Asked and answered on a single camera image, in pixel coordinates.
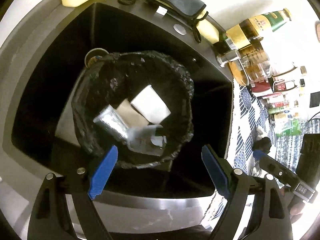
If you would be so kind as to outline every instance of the patterned fabric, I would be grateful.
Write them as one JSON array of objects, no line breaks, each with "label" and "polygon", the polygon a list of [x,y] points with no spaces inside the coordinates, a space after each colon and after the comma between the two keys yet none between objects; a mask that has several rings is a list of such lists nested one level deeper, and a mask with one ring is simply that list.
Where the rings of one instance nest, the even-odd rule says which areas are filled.
[{"label": "patterned fabric", "polygon": [[[257,127],[261,126],[264,129],[272,144],[274,144],[274,134],[270,129],[265,106],[260,100],[251,97],[247,88],[239,86],[235,80],[233,95],[234,109],[227,161],[234,168],[240,168],[251,175],[255,164],[251,148],[257,137]],[[210,223],[213,219],[220,217],[226,203],[227,200],[216,192],[203,222]]]},{"label": "patterned fabric", "polygon": [[276,142],[276,160],[295,172],[302,146],[303,135],[306,133],[320,133],[320,119],[301,124],[301,135],[279,137]]}]

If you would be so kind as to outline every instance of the oil bottle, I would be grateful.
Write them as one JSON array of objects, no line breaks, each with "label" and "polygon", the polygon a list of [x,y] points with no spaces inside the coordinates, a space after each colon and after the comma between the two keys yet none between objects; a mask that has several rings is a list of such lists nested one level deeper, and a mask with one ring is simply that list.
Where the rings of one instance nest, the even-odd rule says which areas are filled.
[{"label": "oil bottle", "polygon": [[257,15],[222,33],[219,42],[213,46],[219,53],[226,53],[232,49],[241,49],[255,41],[261,41],[268,33],[275,32],[291,20],[292,15],[287,8]]}]

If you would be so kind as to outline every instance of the black trash bag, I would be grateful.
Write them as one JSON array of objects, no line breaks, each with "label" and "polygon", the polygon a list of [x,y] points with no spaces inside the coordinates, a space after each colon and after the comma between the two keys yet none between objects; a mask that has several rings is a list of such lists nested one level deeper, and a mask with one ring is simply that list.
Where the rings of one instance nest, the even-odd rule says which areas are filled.
[{"label": "black trash bag", "polygon": [[[132,152],[93,119],[111,105],[116,109],[152,85],[171,114],[161,125],[167,144],[162,156]],[[187,69],[172,57],[156,51],[111,53],[85,70],[72,99],[76,137],[90,155],[102,156],[112,145],[118,147],[117,166],[150,168],[173,160],[181,146],[193,136],[191,99],[193,81]]]}]

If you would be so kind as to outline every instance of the blue gripper pad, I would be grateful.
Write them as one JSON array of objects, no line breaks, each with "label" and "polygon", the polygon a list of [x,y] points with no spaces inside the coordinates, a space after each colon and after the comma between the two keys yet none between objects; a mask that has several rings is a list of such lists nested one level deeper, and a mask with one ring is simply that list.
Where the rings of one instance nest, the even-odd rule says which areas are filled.
[{"label": "blue gripper pad", "polygon": [[91,200],[94,200],[97,195],[102,193],[117,160],[118,148],[113,146],[106,154],[91,178],[90,189],[88,191],[88,195]]}]

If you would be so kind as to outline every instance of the barcode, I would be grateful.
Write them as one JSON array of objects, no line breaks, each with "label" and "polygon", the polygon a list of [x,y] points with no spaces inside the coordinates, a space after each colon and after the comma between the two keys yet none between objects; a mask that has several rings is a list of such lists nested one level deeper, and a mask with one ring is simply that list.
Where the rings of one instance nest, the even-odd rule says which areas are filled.
[{"label": "barcode", "polygon": [[238,49],[236,47],[236,45],[234,45],[234,43],[232,42],[232,40],[230,38],[226,39],[226,44],[229,46],[230,49]]}]

